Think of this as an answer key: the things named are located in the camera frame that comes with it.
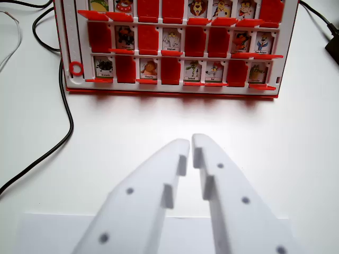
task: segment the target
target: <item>guess who game board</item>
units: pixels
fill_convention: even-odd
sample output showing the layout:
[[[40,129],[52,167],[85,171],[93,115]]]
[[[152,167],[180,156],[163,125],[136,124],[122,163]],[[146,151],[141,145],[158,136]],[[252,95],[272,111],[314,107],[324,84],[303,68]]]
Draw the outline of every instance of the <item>guess who game board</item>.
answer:
[[[298,0],[55,0],[69,91],[277,98]]]

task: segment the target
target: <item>black cord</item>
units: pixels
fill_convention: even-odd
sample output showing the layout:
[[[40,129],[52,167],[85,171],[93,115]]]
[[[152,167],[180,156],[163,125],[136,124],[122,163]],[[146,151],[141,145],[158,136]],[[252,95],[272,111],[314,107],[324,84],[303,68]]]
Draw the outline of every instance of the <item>black cord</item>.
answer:
[[[53,8],[48,9],[47,11],[45,11],[42,15],[40,15],[34,22],[33,24],[33,33],[35,38],[39,41],[39,43],[45,47],[48,50],[51,51],[60,51],[59,49],[54,49],[51,46],[43,43],[37,36],[37,34],[35,33],[35,27],[37,22],[43,18],[47,13],[49,13],[51,10],[53,10]],[[70,136],[73,133],[74,130],[74,122],[73,122],[73,118],[72,118],[72,114],[69,110],[68,107],[68,103],[67,103],[67,99],[66,99],[66,95],[65,95],[65,90],[64,90],[64,85],[63,85],[63,61],[60,60],[60,65],[59,65],[59,88],[60,88],[60,93],[61,93],[61,97],[63,99],[63,103],[64,103],[64,107],[68,116],[68,120],[69,120],[69,130],[66,134],[66,136],[59,142],[57,143],[52,149],[50,149],[48,152],[46,152],[43,156],[41,156],[39,159],[37,159],[36,161],[34,161],[31,165],[29,165],[28,167],[26,167],[23,171],[21,171],[19,174],[17,174],[16,176],[14,176],[11,180],[9,180],[4,186],[2,186],[0,188],[0,199],[1,199],[1,195],[4,193],[4,191],[10,187],[12,184],[14,184],[17,180],[19,180],[21,177],[23,177],[25,174],[27,174],[32,168],[34,168],[37,164],[39,164],[40,162],[42,162],[43,160],[45,160],[48,156],[50,156],[52,153],[54,153],[59,147],[61,147],[64,143],[67,142],[67,140],[69,140]]]
[[[313,12],[314,14],[316,14],[318,17],[320,17],[327,25],[328,29],[331,31],[332,35],[335,36],[337,34],[339,34],[339,30],[335,27],[334,24],[330,23],[327,18],[325,18],[324,16],[322,16],[319,12],[317,12],[315,9],[313,9],[311,6],[309,6],[307,3],[305,3],[304,1],[300,0],[299,4],[301,4],[303,7],[309,9],[311,12]]]
[[[16,0],[0,0],[0,3],[20,4],[20,5],[24,5],[24,6],[28,6],[28,7],[32,7],[32,8],[46,8],[52,2],[53,2],[53,0],[49,0],[45,4],[37,5],[37,4],[30,4],[30,3],[25,3],[25,2],[16,1]]]
[[[49,12],[53,11],[54,10],[54,7],[51,7],[50,9],[48,9],[47,11],[45,11],[44,13],[42,13],[34,22],[33,22],[33,25],[32,25],[32,31],[33,31],[33,35],[34,37],[36,38],[36,40],[38,41],[38,43],[40,43],[40,45],[42,45],[44,48],[50,50],[50,51],[54,51],[54,52],[60,52],[60,49],[55,49],[55,48],[52,48],[50,45],[47,45],[46,43],[44,43],[43,41],[40,40],[40,38],[38,37],[37,35],[37,25],[38,25],[38,22],[43,18],[45,17]]]

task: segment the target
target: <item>gripper jaw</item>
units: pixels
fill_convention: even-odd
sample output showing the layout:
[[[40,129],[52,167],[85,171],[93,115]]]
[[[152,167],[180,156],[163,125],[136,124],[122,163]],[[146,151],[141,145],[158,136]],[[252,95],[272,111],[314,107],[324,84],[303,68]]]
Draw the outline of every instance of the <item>gripper jaw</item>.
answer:
[[[73,254],[155,254],[189,148],[188,140],[172,141],[114,188]]]
[[[216,254],[303,253],[221,147],[210,137],[195,134],[192,151],[202,196],[210,204]]]

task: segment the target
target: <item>red ring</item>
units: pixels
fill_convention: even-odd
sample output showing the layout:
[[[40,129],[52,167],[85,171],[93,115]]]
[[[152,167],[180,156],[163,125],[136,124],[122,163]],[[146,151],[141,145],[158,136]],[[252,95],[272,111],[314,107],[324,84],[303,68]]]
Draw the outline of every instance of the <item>red ring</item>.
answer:
[[[74,72],[74,66],[77,65],[80,67],[80,72]],[[71,62],[69,64],[69,71],[72,73],[74,76],[81,76],[84,73],[84,67],[81,64],[81,62]]]

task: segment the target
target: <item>cartoon character picture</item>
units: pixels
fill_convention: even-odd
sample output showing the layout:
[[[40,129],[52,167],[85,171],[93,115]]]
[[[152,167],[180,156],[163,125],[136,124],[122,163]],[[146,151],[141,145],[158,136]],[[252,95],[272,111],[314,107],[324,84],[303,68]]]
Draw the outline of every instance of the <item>cartoon character picture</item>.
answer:
[[[230,17],[232,2],[230,0],[213,0],[213,17]]]
[[[113,65],[108,57],[94,57],[94,68],[96,77],[113,77]]]
[[[206,17],[207,1],[206,0],[189,0],[188,16],[189,17]]]
[[[267,68],[264,62],[252,63],[249,71],[248,82],[250,83],[265,83]]]
[[[91,11],[108,12],[108,0],[88,0]]]
[[[133,0],[116,0],[115,1],[115,11],[123,13],[132,13],[133,12]]]
[[[271,33],[268,32],[257,32],[256,35],[257,43],[256,46],[258,47],[257,50],[255,50],[255,53],[258,54],[269,54],[271,53],[272,48],[272,41],[273,37]]]
[[[185,68],[184,74],[185,81],[200,81],[201,65],[197,60],[185,61],[184,68]]]
[[[163,50],[180,51],[181,34],[177,29],[163,28]]]
[[[208,61],[206,65],[205,81],[221,82],[223,72],[224,72],[224,67],[220,62]]]
[[[153,59],[140,58],[140,76],[145,79],[157,79],[157,64]]]
[[[247,31],[235,31],[231,53],[248,52],[250,39]]]
[[[239,0],[237,6],[238,19],[253,19],[256,3],[253,0]]]
[[[115,27],[115,46],[117,49],[134,49],[134,31],[129,26]]]

